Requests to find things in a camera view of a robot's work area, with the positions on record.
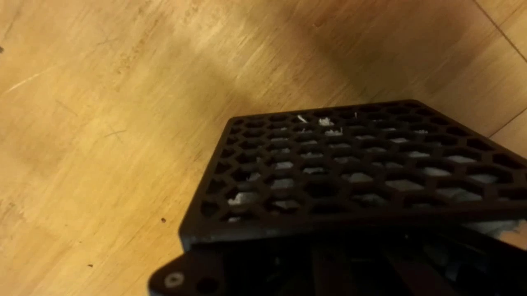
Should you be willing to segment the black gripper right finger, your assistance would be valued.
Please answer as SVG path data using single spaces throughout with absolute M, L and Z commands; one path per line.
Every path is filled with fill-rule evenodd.
M 384 258 L 409 296 L 527 296 L 527 252 L 473 230 L 404 235 Z

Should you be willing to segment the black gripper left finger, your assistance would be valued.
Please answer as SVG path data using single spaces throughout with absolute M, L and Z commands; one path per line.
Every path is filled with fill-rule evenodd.
M 369 270 L 321 250 L 190 250 L 158 268 L 148 296 L 385 296 Z

